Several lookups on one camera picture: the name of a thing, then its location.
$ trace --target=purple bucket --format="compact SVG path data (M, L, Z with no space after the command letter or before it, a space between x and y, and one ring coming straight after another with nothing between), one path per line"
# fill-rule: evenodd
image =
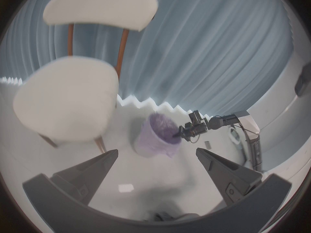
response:
M172 119L164 114L151 114L136 139L135 151L143 157L166 154L173 157L179 150L181 138L173 137L179 128Z

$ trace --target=white floor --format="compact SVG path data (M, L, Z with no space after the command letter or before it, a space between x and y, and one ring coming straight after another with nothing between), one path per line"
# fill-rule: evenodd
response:
M59 143L59 148L52 148L16 118L11 106L13 87L1 84L1 94L4 95L0 97L0 171L10 192L28 215L33 213L33 208L22 189L22 182L38 173L51 177L57 171L99 155L100 151L92 141ZM138 108L136 103L122 106L120 102L119 99L111 126L103 135L106 148L118 149L119 157L89 206L135 220L145 219L150 211L165 210L173 216L184 213L204 215L212 211L222 198L195 151L197 147L205 148L204 142L209 141L213 152L242 164L243 156L228 138L228 129L211 130L201 135L195 144L183 140L180 151L173 158L158 155L146 159L136 154L132 145L141 123L154 112L154 105L145 103ZM187 113L178 109L172 111L165 105L157 109L178 125L189 121ZM119 192L119 185L123 184L132 184L133 191Z

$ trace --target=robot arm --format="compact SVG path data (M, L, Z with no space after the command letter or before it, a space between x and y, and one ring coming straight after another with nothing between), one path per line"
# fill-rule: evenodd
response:
M260 147L260 129L254 119L247 111L240 111L227 116L214 116L209 121L206 118L202 119L198 111L189 114L191 122L185 124L185 127L180 126L179 132L174 137L182 137L186 141L190 141L191 137L206 133L208 130L217 130L222 126L239 124L242 128L247 145L253 169L262 171L262 157Z

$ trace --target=white chair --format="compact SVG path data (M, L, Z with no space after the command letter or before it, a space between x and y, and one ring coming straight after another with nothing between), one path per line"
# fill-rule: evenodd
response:
M129 30L144 29L154 17L157 0L51 0L43 12L48 25L69 24L68 57L36 71L15 95L13 108L21 123L51 140L94 139L101 152L101 134L112 116ZM74 23L123 28L117 65L72 56Z

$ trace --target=gray curtain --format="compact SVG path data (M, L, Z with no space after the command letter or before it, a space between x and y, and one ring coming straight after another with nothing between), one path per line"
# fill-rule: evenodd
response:
M0 45L0 76L27 79L67 55L67 25L42 20L50 0L28 0ZM122 29L76 24L73 54L116 64ZM248 109L286 66L293 43L280 0L159 0L141 32L130 31L119 85L125 99L151 97L184 110Z

